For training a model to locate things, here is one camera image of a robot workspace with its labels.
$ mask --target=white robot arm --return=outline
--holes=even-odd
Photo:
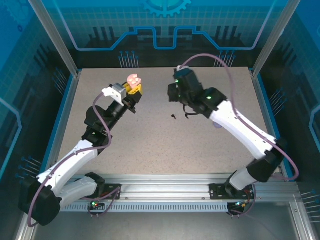
[[[194,71],[188,67],[175,70],[173,78],[175,83],[168,86],[168,96],[170,102],[179,102],[189,106],[195,113],[186,113],[188,115],[202,114],[206,118],[219,124],[235,136],[252,154],[254,160],[246,167],[233,173],[225,183],[225,191],[232,198],[238,191],[243,190],[248,185],[255,182],[265,183],[272,176],[276,168],[283,160],[282,154],[277,151],[268,140],[280,149],[286,145],[283,139],[275,139],[273,136],[265,133],[241,113],[237,114],[250,127],[260,133],[262,139],[245,126],[235,115],[232,103],[227,97],[216,88],[203,89],[198,81]]]
[[[141,79],[136,74],[132,74],[123,85],[119,83],[110,85],[102,92],[105,97],[114,99],[107,110],[96,106],[101,118],[111,130],[127,110],[136,113],[135,105],[139,103],[143,94]],[[42,226],[52,222],[61,208],[74,201],[84,197],[98,198],[104,193],[105,180],[93,172],[66,185],[109,143],[107,131],[93,107],[87,110],[84,123],[87,128],[82,140],[64,158],[36,178],[30,177],[22,181],[18,206],[27,214],[32,209],[32,218]]]

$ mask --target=pink toy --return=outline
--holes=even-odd
[[[134,89],[141,83],[141,78],[138,77],[138,74],[131,74],[127,78],[127,83],[130,85],[132,89]]]

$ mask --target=speckled work surface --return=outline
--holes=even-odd
[[[193,68],[204,88],[214,87],[227,97],[230,83],[223,68]],[[246,67],[231,68],[236,82],[237,109],[266,131],[256,92]],[[76,90],[59,159],[81,139],[87,109],[109,84],[124,83],[128,75],[142,78],[143,97],[136,114],[126,112],[112,130],[112,144],[79,174],[208,174],[232,173],[247,165],[250,152],[223,128],[204,116],[186,119],[179,103],[168,101],[173,68],[84,69]],[[111,98],[98,105],[107,109]]]

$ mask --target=gear graphic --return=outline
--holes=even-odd
[[[11,17],[20,25],[29,16],[29,5],[27,0],[1,0],[0,6],[5,6]]]
[[[167,16],[173,17],[180,14],[181,10],[187,9],[187,4],[191,4],[191,0],[140,0],[143,9],[155,14],[157,17]]]

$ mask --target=cable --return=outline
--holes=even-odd
[[[231,210],[232,212],[239,214],[240,216],[244,216],[245,214],[241,214],[240,211],[236,211],[236,210]],[[261,226],[263,226],[269,233],[271,233],[275,239],[277,240],[281,240],[281,238],[279,238],[277,235],[275,235],[275,233],[267,226],[265,225],[262,221],[260,221],[258,218],[250,216],[250,215],[246,215],[246,217],[258,222]]]
[[[31,219],[32,219],[32,212],[34,210],[36,201],[38,199],[38,196],[41,192],[41,190],[45,187],[45,185],[47,184],[47,182],[52,178],[52,176],[55,174],[55,172],[58,170],[58,168],[61,167],[62,164],[64,164],[66,161],[68,161],[70,158],[72,158],[75,155],[78,155],[79,153],[83,153],[86,151],[91,151],[91,150],[100,150],[100,149],[106,149],[111,145],[111,132],[110,129],[108,128],[106,122],[104,121],[104,119],[102,118],[102,116],[100,115],[100,113],[98,112],[97,108],[96,108],[96,103],[97,101],[104,95],[104,93],[100,93],[99,96],[97,96],[95,98],[95,100],[93,101],[92,107],[93,107],[93,111],[95,112],[95,114],[97,115],[97,117],[99,118],[99,120],[101,121],[103,127],[105,128],[106,132],[107,132],[107,136],[108,136],[108,143],[104,146],[96,146],[96,147],[88,147],[88,148],[84,148],[84,149],[80,149],[78,151],[73,152],[72,154],[70,154],[69,156],[65,157],[64,159],[62,159],[61,161],[59,161],[59,163],[53,168],[53,170],[50,172],[50,174],[46,177],[46,179],[43,181],[43,183],[40,185],[39,189],[36,191],[32,201],[31,201],[31,205],[28,211],[28,219],[27,219],[27,224],[29,228],[33,228],[34,226],[36,226],[38,223],[31,223]]]
[[[116,194],[114,195],[111,203],[110,203],[109,206],[106,208],[106,210],[104,210],[104,212],[102,212],[102,213],[97,213],[97,214],[92,214],[92,213],[90,212],[90,209],[88,208],[88,213],[89,213],[91,216],[94,216],[94,215],[102,216],[102,215],[106,214],[106,213],[110,210],[112,204],[114,204],[114,201],[116,200],[117,195],[118,195],[118,193],[120,192],[120,187],[117,187],[115,190],[113,190],[112,192],[110,192],[108,195],[105,195],[105,196],[103,196],[103,197],[101,197],[101,198],[96,198],[96,199],[99,199],[98,201],[100,201],[100,200],[106,199],[107,197],[112,196],[112,194],[114,194],[115,192],[116,192]]]
[[[190,57],[187,61],[185,61],[182,65],[181,65],[181,69],[187,64],[189,63],[191,60],[198,58],[198,57],[209,57],[209,58],[213,58],[215,60],[217,60],[218,62],[220,62],[222,64],[222,66],[224,66],[226,73],[229,77],[230,80],[230,88],[231,88],[231,95],[230,95],[230,102],[231,102],[231,106],[232,106],[232,110],[233,113],[235,114],[235,116],[239,119],[239,121],[244,124],[248,129],[250,129],[253,133],[255,133],[256,135],[258,135],[261,139],[263,139],[265,142],[267,142],[268,144],[270,144],[273,148],[275,148],[276,150],[278,150],[288,161],[289,163],[292,165],[293,169],[294,169],[294,176],[292,177],[281,177],[281,176],[276,176],[273,175],[273,177],[275,179],[278,180],[286,180],[286,181],[290,181],[290,180],[296,180],[299,177],[299,169],[297,168],[296,164],[294,163],[294,161],[286,154],[285,151],[283,151],[280,147],[278,147],[276,144],[274,144],[273,142],[271,142],[270,140],[268,140],[266,137],[264,137],[262,134],[260,134],[258,131],[256,131],[253,127],[251,127],[248,123],[246,123],[238,114],[238,111],[236,109],[236,104],[235,104],[235,80],[233,79],[231,72],[228,68],[228,66],[225,64],[225,62],[223,60],[221,60],[219,57],[212,55],[212,54],[208,54],[208,53],[201,53],[201,54],[197,54],[194,55],[192,57]]]
[[[252,184],[252,187],[253,187],[253,195],[254,195],[252,204],[250,205],[250,207],[247,211],[245,211],[244,213],[241,213],[242,216],[247,215],[254,208],[254,205],[256,203],[256,199],[257,199],[256,186],[254,184]]]
[[[184,116],[185,116],[187,119],[189,119],[188,116],[196,116],[196,115],[199,115],[199,113],[196,113],[196,112],[194,112],[194,113],[188,113],[188,112],[186,112],[186,105],[184,105],[184,104],[183,104],[183,111],[184,111],[184,113],[185,113]]]
[[[272,230],[271,230],[267,225],[265,225],[262,221],[260,221],[259,219],[255,218],[255,217],[253,217],[253,216],[248,215],[248,213],[253,209],[254,204],[255,204],[255,202],[256,202],[256,199],[257,199],[256,186],[255,186],[254,184],[252,184],[252,187],[253,187],[254,197],[253,197],[253,201],[252,201],[252,204],[251,204],[251,206],[249,207],[249,209],[248,209],[246,212],[243,212],[243,213],[240,212],[240,211],[237,211],[237,210],[231,210],[231,212],[234,212],[234,213],[238,214],[239,216],[246,216],[246,217],[248,217],[248,218],[250,218],[250,219],[252,219],[252,220],[255,220],[255,221],[258,222],[260,225],[262,225],[266,230],[268,230],[268,232],[270,232],[270,233],[274,236],[274,238],[280,240],[280,238],[279,238],[278,236],[276,236],[276,235],[272,232]]]

